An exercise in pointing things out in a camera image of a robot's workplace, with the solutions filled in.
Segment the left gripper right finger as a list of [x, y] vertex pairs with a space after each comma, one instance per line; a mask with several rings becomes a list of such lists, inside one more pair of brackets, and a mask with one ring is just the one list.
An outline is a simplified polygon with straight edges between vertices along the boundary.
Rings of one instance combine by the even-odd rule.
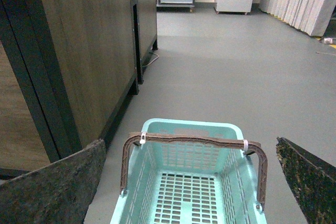
[[307, 223], [335, 223], [335, 166], [285, 137], [277, 140], [279, 163]]

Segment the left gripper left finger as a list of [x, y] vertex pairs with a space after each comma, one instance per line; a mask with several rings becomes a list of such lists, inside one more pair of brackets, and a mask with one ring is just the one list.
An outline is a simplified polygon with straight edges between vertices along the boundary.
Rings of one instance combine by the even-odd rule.
[[83, 223], [106, 160], [104, 140], [1, 184], [1, 223]]

